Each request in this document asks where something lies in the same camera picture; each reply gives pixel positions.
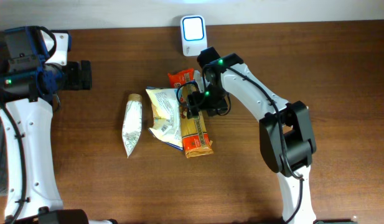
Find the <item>orange package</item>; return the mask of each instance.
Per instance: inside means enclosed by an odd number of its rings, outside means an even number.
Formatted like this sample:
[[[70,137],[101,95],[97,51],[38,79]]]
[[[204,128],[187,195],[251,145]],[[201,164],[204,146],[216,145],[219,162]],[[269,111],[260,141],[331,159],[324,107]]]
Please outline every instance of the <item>orange package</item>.
[[[181,85],[193,80],[194,69],[181,71],[175,75],[168,74],[171,87],[178,88]],[[193,85],[187,85],[182,90],[180,101],[184,102],[185,97],[197,91]],[[182,135],[182,143],[186,158],[213,154],[211,142],[208,138],[205,128],[203,114],[199,112],[198,119],[187,119],[187,108],[179,107],[180,109],[180,131]]]

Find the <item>brown wooden tabletop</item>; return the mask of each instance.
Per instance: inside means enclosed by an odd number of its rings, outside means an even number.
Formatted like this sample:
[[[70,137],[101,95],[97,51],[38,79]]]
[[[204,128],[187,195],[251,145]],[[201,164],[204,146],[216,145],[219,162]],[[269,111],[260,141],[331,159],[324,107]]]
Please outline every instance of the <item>brown wooden tabletop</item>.
[[[261,158],[258,123],[236,98],[206,118],[215,154],[186,159],[155,139],[147,86],[199,68],[178,27],[72,30],[69,60],[90,60],[91,91],[62,91],[52,121],[65,208],[120,223],[231,223],[279,218],[277,177]],[[208,44],[237,53],[279,96],[309,106],[317,152],[311,170],[318,219],[384,223],[384,21],[208,26]],[[127,159],[127,96],[144,97],[143,132]],[[6,198],[0,198],[0,222]]]

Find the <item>white wall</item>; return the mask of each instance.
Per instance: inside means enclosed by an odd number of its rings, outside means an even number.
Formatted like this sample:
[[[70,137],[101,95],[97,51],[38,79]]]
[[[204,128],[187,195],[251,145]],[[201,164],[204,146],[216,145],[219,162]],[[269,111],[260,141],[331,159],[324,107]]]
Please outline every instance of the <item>white wall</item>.
[[[384,19],[384,0],[0,0],[0,30],[178,26],[186,14],[207,25]]]

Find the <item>cork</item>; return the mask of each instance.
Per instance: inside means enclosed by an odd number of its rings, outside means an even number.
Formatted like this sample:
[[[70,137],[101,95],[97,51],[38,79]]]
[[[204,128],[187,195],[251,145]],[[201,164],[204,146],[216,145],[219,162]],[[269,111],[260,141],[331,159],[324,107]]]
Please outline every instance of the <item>cork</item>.
[[[142,102],[142,96],[136,93],[129,94],[128,101]]]

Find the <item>food package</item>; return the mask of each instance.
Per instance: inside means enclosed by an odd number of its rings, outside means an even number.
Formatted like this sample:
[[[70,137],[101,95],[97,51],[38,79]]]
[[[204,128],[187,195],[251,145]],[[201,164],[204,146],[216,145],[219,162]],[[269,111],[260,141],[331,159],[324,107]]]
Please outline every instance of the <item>food package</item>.
[[[194,69],[181,71],[175,75],[168,74],[171,87],[177,88],[193,80]],[[197,91],[193,85],[186,85],[179,96],[183,103],[187,95]],[[211,142],[205,128],[203,114],[199,112],[198,119],[187,119],[187,108],[180,106],[180,130],[186,158],[213,154]]]
[[[130,94],[125,109],[123,122],[123,142],[129,157],[139,140],[142,131],[142,96]]]
[[[149,131],[158,140],[182,150],[179,103],[176,98],[176,91],[176,89],[146,89],[152,101],[154,118],[153,127],[149,128]]]

